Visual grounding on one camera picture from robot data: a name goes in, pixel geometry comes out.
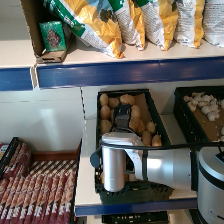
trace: blue shelf edge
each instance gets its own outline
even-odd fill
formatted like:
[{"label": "blue shelf edge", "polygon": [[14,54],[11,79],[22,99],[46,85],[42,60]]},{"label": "blue shelf edge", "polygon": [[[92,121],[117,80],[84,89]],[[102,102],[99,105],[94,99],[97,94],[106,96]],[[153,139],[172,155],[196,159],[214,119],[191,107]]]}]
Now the blue shelf edge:
[{"label": "blue shelf edge", "polygon": [[0,91],[33,90],[30,68],[1,68]]},{"label": "blue shelf edge", "polygon": [[168,201],[150,201],[146,203],[134,204],[116,204],[116,205],[86,205],[75,206],[75,215],[77,217],[88,215],[110,215],[124,213],[142,213],[167,211],[177,209],[195,209],[197,208],[197,198],[176,199]]},{"label": "blue shelf edge", "polygon": [[37,67],[40,88],[84,87],[224,78],[224,57]]}]

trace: white wall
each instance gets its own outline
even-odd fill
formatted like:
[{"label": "white wall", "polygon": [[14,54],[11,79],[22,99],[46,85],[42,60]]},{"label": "white wall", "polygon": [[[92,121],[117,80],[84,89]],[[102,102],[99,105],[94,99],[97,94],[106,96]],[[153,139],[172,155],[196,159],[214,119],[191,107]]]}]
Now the white wall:
[{"label": "white wall", "polygon": [[37,151],[73,150],[83,125],[80,88],[0,92],[0,142],[16,136]]}]

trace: garlic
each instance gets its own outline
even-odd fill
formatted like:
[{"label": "garlic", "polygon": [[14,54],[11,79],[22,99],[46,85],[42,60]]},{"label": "garlic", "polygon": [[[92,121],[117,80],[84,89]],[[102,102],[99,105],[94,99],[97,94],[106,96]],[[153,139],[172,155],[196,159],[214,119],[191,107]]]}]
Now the garlic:
[{"label": "garlic", "polygon": [[217,99],[214,99],[210,102],[211,105],[216,105],[217,104]]},{"label": "garlic", "polygon": [[196,106],[194,106],[191,102],[188,102],[187,105],[192,112],[194,112],[196,110]]},{"label": "garlic", "polygon": [[211,112],[207,115],[209,121],[215,121],[215,114],[214,112]]},{"label": "garlic", "polygon": [[194,99],[197,100],[198,102],[203,101],[202,98],[201,98],[201,96],[196,96]]},{"label": "garlic", "polygon": [[204,107],[202,107],[201,112],[203,114],[207,115],[208,113],[211,112],[211,108],[209,106],[204,106]]},{"label": "garlic", "polygon": [[224,100],[221,100],[219,104],[222,107],[222,109],[224,109]]},{"label": "garlic", "polygon": [[221,134],[224,135],[224,127],[221,130]]},{"label": "garlic", "polygon": [[215,114],[215,119],[219,119],[220,118],[219,110],[218,111],[214,111],[213,113]]},{"label": "garlic", "polygon": [[211,105],[210,106],[210,109],[211,109],[211,111],[218,111],[218,105],[216,105],[216,104],[213,104],[213,105]]},{"label": "garlic", "polygon": [[202,99],[203,99],[203,101],[205,101],[205,102],[210,102],[210,101],[211,101],[211,97],[208,96],[208,95],[203,96]]},{"label": "garlic", "polygon": [[190,97],[189,96],[184,96],[184,101],[187,103],[190,101]]},{"label": "garlic", "polygon": [[211,100],[214,100],[214,99],[215,99],[215,97],[214,97],[214,96],[212,96],[212,95],[210,95],[210,98],[211,98]]},{"label": "garlic", "polygon": [[191,100],[191,104],[194,105],[194,106],[197,106],[198,105],[198,101],[193,99],[193,100]]},{"label": "garlic", "polygon": [[207,106],[207,105],[208,105],[208,102],[204,102],[204,101],[198,103],[198,107],[200,107],[200,108]]},{"label": "garlic", "polygon": [[195,97],[195,96],[203,96],[205,93],[204,92],[202,92],[202,93],[195,93],[195,92],[193,92],[192,93],[192,97]]},{"label": "garlic", "polygon": [[224,136],[222,136],[222,137],[219,139],[219,141],[224,142]]}]

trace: cardboard box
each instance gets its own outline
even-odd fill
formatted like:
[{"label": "cardboard box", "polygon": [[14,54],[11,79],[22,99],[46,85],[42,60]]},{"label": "cardboard box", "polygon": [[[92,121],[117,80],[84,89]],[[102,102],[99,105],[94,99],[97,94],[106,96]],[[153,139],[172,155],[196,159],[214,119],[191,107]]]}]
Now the cardboard box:
[{"label": "cardboard box", "polygon": [[52,15],[39,0],[20,0],[23,13],[27,23],[27,29],[30,34],[30,38],[33,45],[34,55],[36,57],[37,63],[52,63],[52,62],[62,62],[67,54],[71,42],[74,40],[74,35],[64,26],[66,50],[65,51],[54,51],[54,52],[44,52],[45,46],[40,31],[39,23],[48,21],[60,21],[57,17]]}]

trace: potato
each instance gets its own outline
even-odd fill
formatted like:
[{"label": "potato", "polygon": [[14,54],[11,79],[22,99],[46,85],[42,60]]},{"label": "potato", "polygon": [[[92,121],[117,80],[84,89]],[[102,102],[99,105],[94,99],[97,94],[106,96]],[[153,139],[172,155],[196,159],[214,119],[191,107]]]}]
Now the potato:
[{"label": "potato", "polygon": [[145,130],[145,125],[141,119],[137,117],[131,117],[129,122],[129,127],[132,128],[134,131],[142,133]]},{"label": "potato", "polygon": [[117,98],[108,99],[108,106],[110,107],[110,109],[114,109],[114,107],[117,107],[119,103],[120,101]]},{"label": "potato", "polygon": [[131,95],[125,94],[123,96],[120,97],[120,101],[122,104],[130,104],[131,106],[133,106],[135,104],[135,98]]},{"label": "potato", "polygon": [[125,181],[125,182],[128,182],[128,181],[129,181],[129,175],[128,175],[128,174],[125,174],[125,175],[124,175],[124,181]]},{"label": "potato", "polygon": [[104,105],[100,109],[100,118],[101,120],[108,120],[110,117],[110,108],[107,105]]},{"label": "potato", "polygon": [[100,96],[100,106],[103,107],[104,105],[108,105],[108,96],[105,93]]},{"label": "potato", "polygon": [[103,172],[100,174],[100,182],[103,184]]},{"label": "potato", "polygon": [[134,181],[138,181],[135,174],[134,173],[129,174],[129,182],[134,182]]},{"label": "potato", "polygon": [[131,117],[141,117],[140,108],[137,105],[131,107]]},{"label": "potato", "polygon": [[145,146],[150,146],[152,144],[152,135],[148,131],[142,132],[142,141]]},{"label": "potato", "polygon": [[146,125],[146,131],[150,132],[152,135],[156,133],[156,126],[153,122],[148,122]]},{"label": "potato", "polygon": [[155,135],[152,138],[152,146],[162,146],[162,140],[159,135]]},{"label": "potato", "polygon": [[101,135],[108,133],[111,128],[111,122],[108,120],[101,120],[100,121],[100,133]]},{"label": "potato", "polygon": [[139,128],[138,128],[138,132],[142,133],[143,131],[145,131],[145,125],[143,123],[143,121],[141,119],[139,119]]}]

